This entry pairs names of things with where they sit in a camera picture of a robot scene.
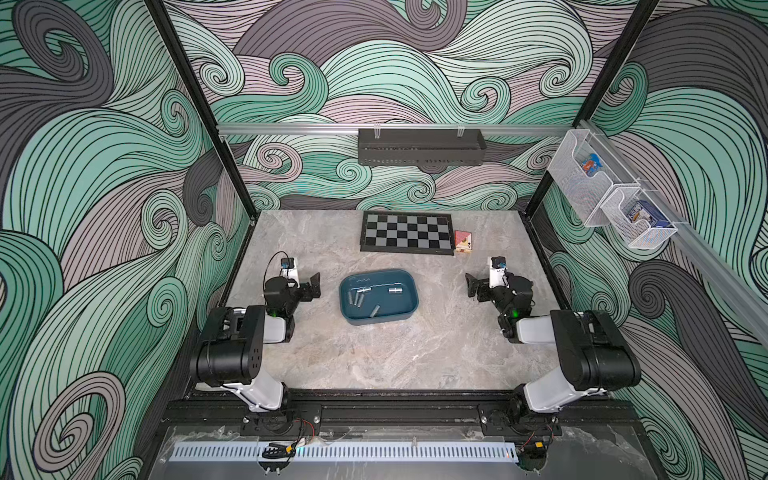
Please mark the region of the blue box in bin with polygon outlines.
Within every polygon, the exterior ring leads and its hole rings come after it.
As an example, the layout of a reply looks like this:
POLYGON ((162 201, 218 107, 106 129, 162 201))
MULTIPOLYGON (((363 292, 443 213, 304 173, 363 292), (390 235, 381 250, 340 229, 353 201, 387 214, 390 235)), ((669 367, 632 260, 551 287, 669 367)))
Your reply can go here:
POLYGON ((671 226, 667 217, 650 200, 633 200, 624 208, 623 212, 631 223, 644 221, 650 228, 668 228, 671 226))

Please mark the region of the small red card box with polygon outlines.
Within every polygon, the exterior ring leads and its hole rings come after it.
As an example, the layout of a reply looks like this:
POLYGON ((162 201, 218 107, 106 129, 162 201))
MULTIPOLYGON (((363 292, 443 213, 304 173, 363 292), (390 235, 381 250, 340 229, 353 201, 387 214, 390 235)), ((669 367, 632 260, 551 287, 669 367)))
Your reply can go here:
POLYGON ((472 233, 467 231, 455 231, 455 251, 459 253, 469 253, 473 248, 472 233))

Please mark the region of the aluminium rail wall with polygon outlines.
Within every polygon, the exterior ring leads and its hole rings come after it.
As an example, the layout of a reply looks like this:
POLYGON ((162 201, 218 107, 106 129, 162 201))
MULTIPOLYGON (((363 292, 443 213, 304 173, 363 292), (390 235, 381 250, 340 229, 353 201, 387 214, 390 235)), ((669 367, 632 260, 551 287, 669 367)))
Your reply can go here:
POLYGON ((359 130, 449 130, 457 135, 468 129, 478 129, 490 136, 558 136, 570 126, 520 124, 353 124, 353 123, 220 123, 218 133, 233 135, 354 135, 359 130))
POLYGON ((579 126, 590 132, 591 138, 599 146, 599 151, 607 156, 606 165, 619 169, 625 176, 633 179, 631 183, 619 183, 618 194, 610 194, 602 205, 609 215, 619 211, 619 205, 627 198, 643 198, 652 202, 674 226, 668 236, 677 248, 698 268, 705 283, 712 287, 719 299, 725 301, 731 310, 746 324, 750 334, 767 344, 767 303, 763 301, 737 273, 723 261, 704 238, 669 205, 660 191, 651 186, 625 160, 614 147, 611 140, 593 122, 582 120, 579 126))

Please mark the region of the teal plastic storage tray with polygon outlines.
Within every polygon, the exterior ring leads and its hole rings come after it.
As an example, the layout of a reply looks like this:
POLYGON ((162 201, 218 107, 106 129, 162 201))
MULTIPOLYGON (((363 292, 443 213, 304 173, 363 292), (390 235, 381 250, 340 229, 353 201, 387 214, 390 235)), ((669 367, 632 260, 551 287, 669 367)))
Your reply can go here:
POLYGON ((354 326, 395 322, 409 319, 420 305, 418 290, 413 276, 403 269, 384 269, 352 274, 339 286, 340 311, 346 321, 354 326), (390 294, 389 288, 403 289, 401 294, 390 294), (358 289, 371 288, 357 293, 358 289), (350 303, 349 293, 365 294, 362 306, 350 303), (376 305, 380 310, 375 317, 370 314, 376 305))

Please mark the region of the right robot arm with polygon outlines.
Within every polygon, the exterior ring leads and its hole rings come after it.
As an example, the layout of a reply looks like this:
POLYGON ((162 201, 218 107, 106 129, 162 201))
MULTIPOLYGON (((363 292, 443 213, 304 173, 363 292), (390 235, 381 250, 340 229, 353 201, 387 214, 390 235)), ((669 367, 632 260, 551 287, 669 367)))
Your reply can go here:
POLYGON ((467 295, 490 302, 504 338, 513 344, 553 345, 558 364, 514 390, 514 419, 555 414, 582 398, 636 386, 640 362, 610 315, 602 310, 555 309, 533 316, 533 282, 508 272, 486 279, 465 275, 467 295))

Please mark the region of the clear wall bin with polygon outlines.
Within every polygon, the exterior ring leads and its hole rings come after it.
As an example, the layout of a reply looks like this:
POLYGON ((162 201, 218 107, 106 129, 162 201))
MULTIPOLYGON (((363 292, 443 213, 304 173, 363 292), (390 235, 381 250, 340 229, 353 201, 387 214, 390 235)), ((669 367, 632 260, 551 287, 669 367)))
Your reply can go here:
POLYGON ((571 129, 552 158, 548 173, 585 227, 607 226, 601 205, 613 189, 631 181, 607 139, 588 129, 571 129), (600 156, 603 168, 588 177, 581 162, 590 154, 600 156))
POLYGON ((603 201, 601 210, 630 249, 656 249, 678 231, 669 216, 639 186, 616 186, 603 201))

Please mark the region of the aluminium rail back wall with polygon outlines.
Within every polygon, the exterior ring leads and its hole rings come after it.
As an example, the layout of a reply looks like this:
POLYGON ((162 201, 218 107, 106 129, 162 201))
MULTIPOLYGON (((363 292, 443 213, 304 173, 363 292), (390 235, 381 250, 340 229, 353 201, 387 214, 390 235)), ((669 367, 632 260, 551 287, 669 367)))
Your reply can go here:
POLYGON ((218 133, 233 135, 354 135, 359 130, 449 130, 457 135, 468 129, 478 129, 490 136, 558 136, 570 126, 520 124, 353 124, 353 123, 220 123, 218 133))

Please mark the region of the upper clear wall bin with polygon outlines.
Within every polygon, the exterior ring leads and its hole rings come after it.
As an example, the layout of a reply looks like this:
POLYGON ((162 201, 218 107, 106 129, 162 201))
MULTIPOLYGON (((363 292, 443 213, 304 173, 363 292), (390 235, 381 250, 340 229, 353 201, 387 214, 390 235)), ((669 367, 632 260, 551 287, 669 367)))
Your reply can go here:
POLYGON ((613 189, 631 181, 607 139, 588 129, 571 129, 552 158, 548 173, 585 227, 607 226, 601 205, 613 189), (600 156, 603 168, 588 177, 581 162, 590 154, 600 156))

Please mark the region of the black wall shelf tray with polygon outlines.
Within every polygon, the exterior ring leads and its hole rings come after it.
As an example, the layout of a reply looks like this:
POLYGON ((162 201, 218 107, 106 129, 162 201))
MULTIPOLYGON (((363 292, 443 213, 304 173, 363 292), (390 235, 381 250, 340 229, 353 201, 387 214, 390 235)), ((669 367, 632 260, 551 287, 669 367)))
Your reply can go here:
POLYGON ((365 166, 448 167, 478 166, 487 144, 482 132, 468 129, 457 135, 449 130, 359 130, 357 155, 365 166))

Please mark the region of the blue red item in bin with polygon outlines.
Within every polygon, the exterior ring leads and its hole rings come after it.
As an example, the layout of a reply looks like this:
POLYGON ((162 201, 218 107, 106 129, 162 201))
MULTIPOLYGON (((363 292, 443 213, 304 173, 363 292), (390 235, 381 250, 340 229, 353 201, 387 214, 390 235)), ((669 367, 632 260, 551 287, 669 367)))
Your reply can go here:
POLYGON ((603 164, 601 158, 596 153, 590 153, 582 162, 581 167, 583 172, 588 177, 594 177, 599 171, 602 170, 603 164))

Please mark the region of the aluminium rail right wall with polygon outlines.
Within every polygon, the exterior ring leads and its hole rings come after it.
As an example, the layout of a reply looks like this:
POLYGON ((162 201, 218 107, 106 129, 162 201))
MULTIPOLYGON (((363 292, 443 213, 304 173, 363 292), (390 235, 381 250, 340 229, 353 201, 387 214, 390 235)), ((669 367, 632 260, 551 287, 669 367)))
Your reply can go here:
POLYGON ((668 236, 677 248, 698 268, 705 283, 712 287, 719 299, 725 301, 731 310, 746 324, 750 334, 767 344, 767 303, 763 301, 737 273, 723 261, 704 238, 669 205, 660 191, 651 186, 625 160, 614 147, 611 140, 593 122, 582 120, 579 126, 590 132, 591 138, 599 146, 599 151, 607 156, 606 165, 619 169, 625 176, 633 179, 631 183, 619 183, 618 194, 610 194, 602 205, 609 215, 619 211, 619 205, 627 198, 643 198, 652 202, 674 226, 668 236))

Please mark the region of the black grey chessboard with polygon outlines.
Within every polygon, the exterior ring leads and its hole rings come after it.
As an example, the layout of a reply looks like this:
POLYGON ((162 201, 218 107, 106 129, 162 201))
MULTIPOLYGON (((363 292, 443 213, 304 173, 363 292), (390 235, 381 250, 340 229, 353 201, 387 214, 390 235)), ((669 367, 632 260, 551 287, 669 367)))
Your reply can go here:
POLYGON ((442 213, 367 210, 363 213, 360 250, 453 256, 452 218, 442 213))

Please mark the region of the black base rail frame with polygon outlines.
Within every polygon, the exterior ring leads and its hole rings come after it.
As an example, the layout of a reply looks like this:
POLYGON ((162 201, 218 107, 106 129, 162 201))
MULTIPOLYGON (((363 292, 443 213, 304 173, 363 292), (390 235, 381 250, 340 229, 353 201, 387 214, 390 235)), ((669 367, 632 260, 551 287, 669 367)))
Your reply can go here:
POLYGON ((354 428, 468 427, 490 436, 522 438, 560 434, 564 427, 633 424, 628 401, 597 395, 556 413, 536 413, 515 390, 313 390, 292 389, 275 412, 254 413, 227 393, 192 393, 168 404, 163 427, 222 427, 269 439, 324 436, 354 428))

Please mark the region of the lower clear wall bin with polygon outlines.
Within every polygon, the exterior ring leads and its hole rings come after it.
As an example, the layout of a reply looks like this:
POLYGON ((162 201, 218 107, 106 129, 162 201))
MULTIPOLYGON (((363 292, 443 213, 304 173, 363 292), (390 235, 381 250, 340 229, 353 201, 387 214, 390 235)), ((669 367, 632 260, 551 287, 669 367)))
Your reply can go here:
POLYGON ((616 186, 603 201, 601 210, 630 249, 656 249, 678 231, 669 216, 639 186, 616 186))

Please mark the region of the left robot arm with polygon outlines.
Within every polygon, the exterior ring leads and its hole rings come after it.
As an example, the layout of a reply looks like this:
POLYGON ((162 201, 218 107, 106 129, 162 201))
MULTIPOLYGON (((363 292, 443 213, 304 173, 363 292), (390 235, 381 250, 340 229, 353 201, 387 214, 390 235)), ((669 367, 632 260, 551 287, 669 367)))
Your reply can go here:
POLYGON ((231 393, 255 413, 280 410, 286 387, 263 369, 264 347, 291 341, 294 313, 321 296, 320 280, 319 273, 304 283, 273 277, 264 284, 263 304, 214 309, 190 360, 195 389, 231 393))

